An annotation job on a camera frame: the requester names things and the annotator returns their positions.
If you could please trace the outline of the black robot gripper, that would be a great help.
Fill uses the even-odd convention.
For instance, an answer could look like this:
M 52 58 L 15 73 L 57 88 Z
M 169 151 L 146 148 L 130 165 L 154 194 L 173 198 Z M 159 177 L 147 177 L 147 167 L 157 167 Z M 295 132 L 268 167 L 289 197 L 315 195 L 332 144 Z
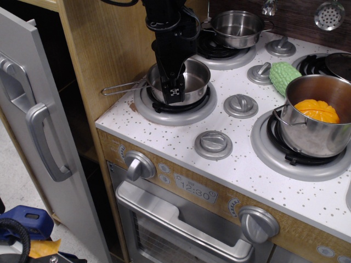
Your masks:
M 152 43 L 161 77 L 161 90 L 165 104 L 185 100 L 183 63 L 197 52 L 200 21 L 191 10 L 180 12 L 179 23 L 169 31 L 155 33 Z

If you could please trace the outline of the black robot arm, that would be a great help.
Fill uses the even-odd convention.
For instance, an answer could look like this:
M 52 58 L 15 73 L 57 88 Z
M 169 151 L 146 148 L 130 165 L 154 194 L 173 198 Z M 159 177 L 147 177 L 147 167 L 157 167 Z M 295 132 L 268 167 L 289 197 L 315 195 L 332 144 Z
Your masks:
M 143 1 L 166 104 L 185 100 L 185 61 L 197 53 L 200 21 L 185 1 Z

